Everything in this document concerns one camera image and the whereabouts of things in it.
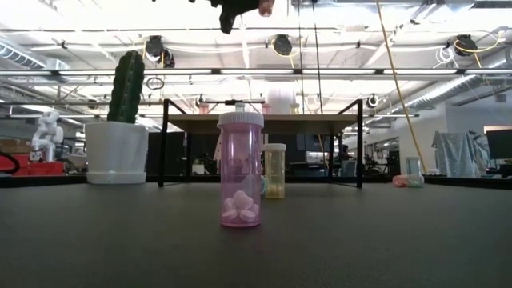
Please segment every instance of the cactus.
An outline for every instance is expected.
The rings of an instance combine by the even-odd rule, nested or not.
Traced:
[[[126,52],[115,68],[107,121],[135,124],[144,82],[144,61],[137,51]]]

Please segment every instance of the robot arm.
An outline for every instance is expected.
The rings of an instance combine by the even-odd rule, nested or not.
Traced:
[[[60,114],[56,111],[45,112],[38,120],[38,130],[32,137],[32,153],[30,160],[37,161],[41,158],[41,149],[46,148],[46,161],[52,162],[55,156],[55,143],[60,143],[64,139],[64,131],[57,126],[57,120]]]

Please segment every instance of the monitor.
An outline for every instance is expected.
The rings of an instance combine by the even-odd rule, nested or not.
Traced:
[[[486,135],[492,159],[512,158],[512,130],[487,131]]]

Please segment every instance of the white pill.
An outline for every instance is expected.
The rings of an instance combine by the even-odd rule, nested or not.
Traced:
[[[233,196],[234,204],[239,210],[247,210],[253,205],[254,200],[247,196],[242,190],[238,190]]]
[[[249,209],[248,211],[254,213],[255,215],[258,215],[259,213],[259,205],[258,204],[253,204]]]
[[[253,221],[256,218],[256,214],[254,212],[251,212],[249,210],[244,210],[240,212],[240,218],[243,221]]]
[[[234,200],[232,198],[228,198],[224,200],[224,210],[229,211],[236,209],[236,206],[234,204]]]
[[[227,212],[222,213],[223,220],[233,220],[237,217],[238,213],[235,209],[229,210]]]

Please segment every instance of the potted cactus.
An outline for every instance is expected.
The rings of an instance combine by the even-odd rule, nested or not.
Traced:
[[[148,131],[136,126],[144,82],[144,61],[129,51],[115,69],[107,122],[86,125],[86,147],[92,184],[135,184],[146,181]]]

